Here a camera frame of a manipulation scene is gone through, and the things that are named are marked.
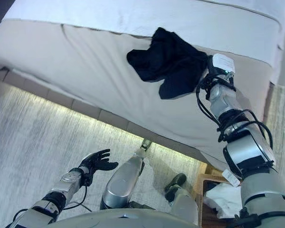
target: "white label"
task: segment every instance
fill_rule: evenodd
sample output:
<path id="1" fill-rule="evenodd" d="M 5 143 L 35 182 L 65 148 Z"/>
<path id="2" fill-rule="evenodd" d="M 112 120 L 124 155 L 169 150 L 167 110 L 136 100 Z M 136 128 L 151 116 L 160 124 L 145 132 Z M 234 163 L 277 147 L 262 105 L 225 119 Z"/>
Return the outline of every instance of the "white label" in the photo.
<path id="1" fill-rule="evenodd" d="M 224 170 L 222 176 L 225 177 L 233 187 L 237 187 L 241 183 L 229 170 Z"/>
<path id="2" fill-rule="evenodd" d="M 233 72 L 235 73 L 235 67 L 234 67 L 234 62 L 233 59 L 222 55 L 222 54 L 215 54 L 212 58 L 212 64 L 214 67 L 221 68 L 223 70 L 226 70 L 228 72 Z"/>

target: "black cloth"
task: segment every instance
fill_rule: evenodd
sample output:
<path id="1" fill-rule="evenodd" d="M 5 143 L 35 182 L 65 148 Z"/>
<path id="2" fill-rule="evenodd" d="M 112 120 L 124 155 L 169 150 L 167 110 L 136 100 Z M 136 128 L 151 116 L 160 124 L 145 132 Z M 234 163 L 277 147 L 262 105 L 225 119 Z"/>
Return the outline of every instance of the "black cloth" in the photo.
<path id="1" fill-rule="evenodd" d="M 176 98 L 193 92 L 207 67 L 207 54 L 198 51 L 174 32 L 158 28 L 148 50 L 127 54 L 142 81 L 165 79 L 160 87 L 161 99 Z"/>

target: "carpet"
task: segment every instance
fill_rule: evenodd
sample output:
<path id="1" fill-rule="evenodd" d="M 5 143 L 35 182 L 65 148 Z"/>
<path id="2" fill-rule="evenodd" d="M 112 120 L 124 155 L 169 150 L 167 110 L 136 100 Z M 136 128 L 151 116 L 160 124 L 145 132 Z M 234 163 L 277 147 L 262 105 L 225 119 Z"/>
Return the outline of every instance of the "carpet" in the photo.
<path id="1" fill-rule="evenodd" d="M 274 140 L 277 170 L 285 178 L 285 86 L 274 86 L 266 124 Z"/>
<path id="2" fill-rule="evenodd" d="M 0 82 L 0 227 L 14 214 L 43 198 L 60 177 L 91 152 L 111 149 L 112 161 L 123 163 L 142 138 Z M 152 144 L 132 200 L 170 211 L 164 186 L 178 173 L 187 175 L 187 190 L 205 164 Z M 102 192 L 114 171 L 97 171 L 84 205 L 99 209 Z M 73 197 L 81 201 L 84 188 Z M 59 220 L 88 211 L 63 211 Z"/>

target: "shoe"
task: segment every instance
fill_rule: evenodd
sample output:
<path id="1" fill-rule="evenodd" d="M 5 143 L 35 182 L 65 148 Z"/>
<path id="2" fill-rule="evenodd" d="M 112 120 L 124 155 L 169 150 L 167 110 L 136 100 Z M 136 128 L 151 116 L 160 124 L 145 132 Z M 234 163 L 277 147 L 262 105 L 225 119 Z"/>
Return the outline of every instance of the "shoe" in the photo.
<path id="1" fill-rule="evenodd" d="M 149 149 L 149 147 L 151 146 L 151 141 L 148 139 L 144 139 L 141 145 L 141 148 L 143 148 L 145 151 L 147 151 L 147 149 Z"/>
<path id="2" fill-rule="evenodd" d="M 182 186 L 187 180 L 187 176 L 184 173 L 177 174 L 171 182 L 165 187 L 165 192 L 169 190 L 170 187 L 177 184 L 179 186 Z"/>
<path id="3" fill-rule="evenodd" d="M 176 175 L 165 187 L 165 198 L 169 203 L 174 200 L 176 191 L 181 188 L 181 185 L 186 182 L 186 179 L 186 175 L 184 173 L 180 173 Z"/>

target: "white tissue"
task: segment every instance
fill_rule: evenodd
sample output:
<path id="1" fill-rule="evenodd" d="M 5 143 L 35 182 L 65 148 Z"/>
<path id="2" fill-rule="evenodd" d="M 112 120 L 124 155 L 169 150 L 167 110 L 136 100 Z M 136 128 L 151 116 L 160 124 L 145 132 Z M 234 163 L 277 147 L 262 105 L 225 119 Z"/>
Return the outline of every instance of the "white tissue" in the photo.
<path id="1" fill-rule="evenodd" d="M 205 193 L 203 202 L 210 208 L 216 208 L 218 218 L 234 218 L 242 209 L 241 186 L 221 183 Z"/>

